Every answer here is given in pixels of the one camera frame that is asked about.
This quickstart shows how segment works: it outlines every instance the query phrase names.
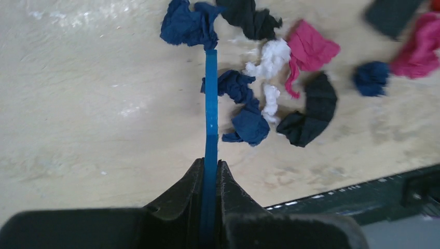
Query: blue tape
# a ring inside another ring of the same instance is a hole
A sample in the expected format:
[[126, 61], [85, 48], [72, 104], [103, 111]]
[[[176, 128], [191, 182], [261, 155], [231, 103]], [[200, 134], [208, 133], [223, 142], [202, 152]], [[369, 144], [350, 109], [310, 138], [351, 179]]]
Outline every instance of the blue tape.
[[202, 205], [200, 214], [200, 248], [214, 248], [214, 225], [217, 177], [217, 50], [206, 51], [205, 109], [207, 139], [203, 169]]

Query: wooden surface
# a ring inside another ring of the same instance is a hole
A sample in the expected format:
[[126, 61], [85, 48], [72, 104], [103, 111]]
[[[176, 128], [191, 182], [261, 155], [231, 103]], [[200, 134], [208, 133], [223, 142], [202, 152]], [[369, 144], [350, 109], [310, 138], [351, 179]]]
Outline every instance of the wooden surface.
[[[387, 62], [403, 44], [362, 21], [369, 3], [257, 1], [283, 18], [280, 36], [305, 18], [341, 45], [325, 67], [338, 107], [315, 141], [294, 147], [272, 130], [254, 148], [219, 143], [219, 158], [261, 205], [440, 161], [440, 72], [391, 77], [383, 98], [363, 98], [353, 87], [354, 67]], [[167, 0], [1, 4], [0, 223], [29, 209], [142, 206], [203, 156], [204, 52], [159, 38]], [[215, 29], [219, 70], [257, 60], [260, 43], [221, 17]], [[288, 97], [283, 76], [271, 83], [281, 90], [285, 115], [303, 108], [304, 99]], [[261, 83], [252, 84], [258, 97]], [[237, 108], [219, 98], [221, 132]]]

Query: white fabric scrap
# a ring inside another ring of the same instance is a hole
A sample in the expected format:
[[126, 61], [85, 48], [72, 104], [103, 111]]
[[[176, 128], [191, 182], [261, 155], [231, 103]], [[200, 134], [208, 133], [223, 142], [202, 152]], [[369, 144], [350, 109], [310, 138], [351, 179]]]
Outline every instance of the white fabric scrap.
[[264, 76], [266, 79], [271, 79], [277, 75], [284, 64], [290, 61], [290, 53], [290, 47], [285, 40], [270, 40], [263, 46], [260, 65], [256, 66], [248, 62], [243, 73], [248, 76]]
[[275, 116], [278, 110], [277, 98], [280, 96], [280, 91], [269, 84], [263, 85], [264, 95], [266, 96], [266, 106], [262, 110], [262, 116], [268, 123], [278, 125], [281, 119]]

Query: pink cloth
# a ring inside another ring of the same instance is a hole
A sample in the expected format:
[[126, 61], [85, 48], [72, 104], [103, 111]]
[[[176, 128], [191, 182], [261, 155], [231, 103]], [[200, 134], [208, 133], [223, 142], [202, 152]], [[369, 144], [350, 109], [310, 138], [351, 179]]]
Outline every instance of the pink cloth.
[[289, 66], [291, 75], [287, 79], [286, 91], [294, 98], [299, 92], [292, 90], [292, 83], [299, 76], [299, 70], [317, 71], [324, 64], [338, 55], [341, 48], [331, 40], [327, 40], [305, 20], [300, 20], [298, 28], [290, 36], [287, 43], [291, 49]]
[[440, 17], [435, 12], [423, 14], [416, 30], [397, 58], [390, 64], [391, 72], [411, 79], [425, 77], [440, 61], [435, 50], [440, 47]]

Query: cloth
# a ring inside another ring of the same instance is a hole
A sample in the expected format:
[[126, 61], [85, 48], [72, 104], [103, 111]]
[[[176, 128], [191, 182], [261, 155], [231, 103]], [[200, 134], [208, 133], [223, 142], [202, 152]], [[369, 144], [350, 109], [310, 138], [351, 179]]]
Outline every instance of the cloth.
[[298, 28], [291, 34], [288, 46], [291, 49], [289, 66], [291, 75], [285, 83], [286, 91], [294, 98], [299, 93], [292, 90], [292, 83], [298, 78], [299, 70], [317, 71], [338, 55], [340, 46], [327, 40], [308, 22], [300, 20]]
[[218, 37], [213, 23], [223, 10], [208, 3], [195, 3], [191, 12], [188, 0], [171, 0], [160, 28], [160, 38], [173, 45], [203, 44], [204, 50], [214, 49]]
[[[255, 77], [243, 75], [235, 70], [228, 70], [217, 80], [218, 96], [223, 96], [226, 93], [236, 104], [248, 103], [254, 97], [254, 92], [248, 84], [254, 81]], [[200, 92], [205, 93], [205, 78], [202, 79]]]
[[383, 87], [387, 85], [389, 73], [390, 67], [388, 64], [373, 61], [356, 69], [353, 82], [362, 96], [386, 95]]
[[268, 123], [274, 123], [278, 125], [280, 118], [275, 116], [278, 110], [277, 99], [280, 96], [280, 91], [269, 84], [263, 85], [264, 95], [266, 96], [266, 105], [262, 110], [262, 116]]
[[390, 64], [391, 72], [411, 79], [428, 76], [440, 67], [435, 50], [440, 48], [440, 16], [423, 14], [416, 22], [415, 32]]
[[244, 74], [254, 77], [265, 77], [271, 79], [290, 60], [290, 47], [283, 39], [270, 40], [262, 48], [262, 59], [260, 65], [252, 62], [246, 64]]
[[440, 12], [440, 0], [431, 0], [431, 9]]
[[380, 33], [397, 40], [424, 0], [375, 0], [365, 20]]
[[306, 113], [290, 113], [277, 126], [277, 132], [298, 147], [305, 147], [327, 128], [338, 101], [335, 89], [323, 72], [306, 85], [306, 97]]
[[232, 26], [241, 27], [250, 40], [275, 39], [274, 28], [283, 25], [269, 14], [268, 9], [255, 10], [255, 0], [215, 0], [217, 6], [225, 7], [222, 17]]
[[240, 113], [232, 119], [235, 132], [223, 134], [223, 142], [247, 142], [251, 146], [257, 146], [267, 137], [269, 124], [262, 117], [258, 105], [259, 101], [255, 98], [245, 104]]

